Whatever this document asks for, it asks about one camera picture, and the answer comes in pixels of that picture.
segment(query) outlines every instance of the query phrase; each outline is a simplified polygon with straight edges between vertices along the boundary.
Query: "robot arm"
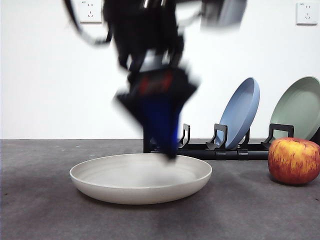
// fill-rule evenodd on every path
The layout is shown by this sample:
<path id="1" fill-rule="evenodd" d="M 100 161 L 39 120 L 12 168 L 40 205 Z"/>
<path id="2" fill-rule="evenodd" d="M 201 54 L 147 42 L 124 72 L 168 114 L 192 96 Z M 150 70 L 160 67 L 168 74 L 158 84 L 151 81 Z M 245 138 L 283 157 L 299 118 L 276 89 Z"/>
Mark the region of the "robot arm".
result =
<path id="1" fill-rule="evenodd" d="M 185 71 L 178 67 L 184 39 L 178 34 L 176 3 L 189 1 L 105 0 L 103 16 L 109 30 L 104 40 L 90 38 L 78 24 L 71 0 L 64 2 L 76 30 L 87 42 L 107 44 L 113 37 L 118 62 L 130 72 L 130 91 L 118 93 L 116 98 L 142 125 L 146 134 L 157 142 L 168 159 L 174 159 L 179 115 L 197 89 L 189 82 Z M 210 22 L 208 20 L 213 20 L 216 25 L 233 23 L 238 17 L 231 14 L 230 18 L 227 13 L 236 7 L 243 14 L 244 8 L 239 7 L 243 4 L 235 3 L 245 2 L 202 0 L 199 16 L 207 19 L 206 24 Z"/>

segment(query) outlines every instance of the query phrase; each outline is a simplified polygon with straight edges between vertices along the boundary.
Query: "plate rim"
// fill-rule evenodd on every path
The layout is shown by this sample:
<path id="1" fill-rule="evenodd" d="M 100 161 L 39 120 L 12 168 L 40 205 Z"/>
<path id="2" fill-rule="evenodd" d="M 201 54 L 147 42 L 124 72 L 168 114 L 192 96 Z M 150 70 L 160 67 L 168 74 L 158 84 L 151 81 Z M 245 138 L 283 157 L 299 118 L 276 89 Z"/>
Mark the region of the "plate rim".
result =
<path id="1" fill-rule="evenodd" d="M 75 169 L 77 166 L 81 165 L 81 164 L 84 164 L 84 163 L 88 163 L 88 162 L 91 162 L 91 161 L 94 161 L 94 160 L 98 160 L 98 159 L 104 159 L 104 158 L 111 158 L 111 157 L 118 157 L 118 156 L 131 156 L 131 155 L 162 155 L 164 156 L 164 154 L 162 153 L 128 153 L 128 154 L 117 154 L 117 155 L 111 155 L 111 156 L 102 156 L 102 157 L 98 157 L 98 158 L 94 158 L 94 159 L 90 159 L 90 160 L 86 160 L 86 161 L 83 161 L 83 162 L 80 162 L 76 165 L 74 165 L 70 170 L 69 170 L 69 175 L 71 176 L 71 178 L 73 180 L 76 180 L 80 183 L 83 183 L 83 184 L 87 184 L 87 185 L 90 185 L 90 186 L 95 186 L 95 187 L 102 187 L 102 188 L 108 188 L 108 189 L 126 189 L 126 190 L 138 190 L 138 189 L 163 189 L 163 188 L 170 188 L 170 187 L 178 187 L 178 186 L 183 186 L 183 185 L 188 185 L 188 184 L 193 184 L 193 183 L 196 183 L 196 182 L 199 182 L 203 179 L 206 179 L 207 177 L 209 177 L 212 172 L 213 172 L 213 168 L 212 166 L 207 163 L 206 161 L 203 161 L 203 160 L 200 160 L 198 158 L 195 158 L 195 157 L 191 157 L 191 156 L 184 156 L 184 155 L 177 155 L 177 156 L 180 156 L 180 157 L 185 157 L 185 158 L 189 158 L 189 159 L 194 159 L 194 160 L 197 160 L 198 162 L 202 162 L 202 163 L 205 163 L 205 165 L 209 166 L 210 168 L 210 171 L 209 173 L 207 173 L 205 176 L 202 176 L 200 178 L 197 178 L 196 180 L 194 181 L 187 181 L 187 182 L 183 182 L 183 183 L 179 183 L 179 184 L 173 184 L 173 185 L 162 185 L 162 186 L 108 186 L 108 185 L 102 185 L 102 184 L 94 184 L 92 182 L 89 182 L 89 181 L 84 181 L 84 180 L 81 180 L 77 177 L 75 177 L 73 174 L 72 174 L 72 170 Z"/>

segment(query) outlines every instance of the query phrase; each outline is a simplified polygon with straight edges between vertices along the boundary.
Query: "white bowl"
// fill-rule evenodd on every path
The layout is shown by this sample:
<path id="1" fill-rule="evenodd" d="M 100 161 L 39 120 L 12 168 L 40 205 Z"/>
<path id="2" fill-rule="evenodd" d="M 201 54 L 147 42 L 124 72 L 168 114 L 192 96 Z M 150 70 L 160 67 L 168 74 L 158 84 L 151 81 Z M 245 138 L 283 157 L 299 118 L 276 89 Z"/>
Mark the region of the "white bowl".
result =
<path id="1" fill-rule="evenodd" d="M 159 153 L 106 156 L 75 165 L 72 182 L 82 193 L 101 201 L 144 205 L 190 196 L 203 188 L 212 173 L 205 161 Z"/>

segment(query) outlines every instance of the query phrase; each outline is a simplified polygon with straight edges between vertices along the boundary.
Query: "blue plate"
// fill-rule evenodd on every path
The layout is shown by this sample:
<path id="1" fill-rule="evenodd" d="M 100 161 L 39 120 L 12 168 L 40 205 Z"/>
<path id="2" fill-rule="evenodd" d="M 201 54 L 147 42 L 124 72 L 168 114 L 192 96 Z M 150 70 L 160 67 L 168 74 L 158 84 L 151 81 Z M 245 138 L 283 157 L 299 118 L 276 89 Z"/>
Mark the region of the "blue plate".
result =
<path id="1" fill-rule="evenodd" d="M 220 124 L 228 127 L 226 149 L 233 149 L 244 138 L 256 116 L 259 100 L 260 88 L 252 77 L 234 92 L 220 120 Z M 223 138 L 223 133 L 218 131 L 215 143 L 220 145 Z"/>

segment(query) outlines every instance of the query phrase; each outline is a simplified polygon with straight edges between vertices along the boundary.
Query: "white wall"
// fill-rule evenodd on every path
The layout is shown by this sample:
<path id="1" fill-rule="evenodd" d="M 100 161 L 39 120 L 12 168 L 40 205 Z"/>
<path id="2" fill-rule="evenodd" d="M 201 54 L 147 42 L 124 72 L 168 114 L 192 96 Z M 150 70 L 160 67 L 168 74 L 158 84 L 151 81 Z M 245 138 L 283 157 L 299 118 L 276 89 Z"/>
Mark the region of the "white wall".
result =
<path id="1" fill-rule="evenodd" d="M 192 138 L 211 137 L 247 77 L 261 92 L 253 138 L 267 136 L 273 109 L 293 82 L 320 79 L 320 26 L 296 26 L 295 6 L 295 0 L 249 0 L 238 30 L 200 29 L 200 22 L 187 28 L 184 61 L 201 81 L 181 117 Z M 178 18 L 197 9 L 180 6 Z M 86 29 L 106 32 L 101 25 Z M 96 48 L 79 39 L 62 1 L 1 0 L 2 139 L 141 138 L 112 102 L 125 86 L 114 44 Z"/>

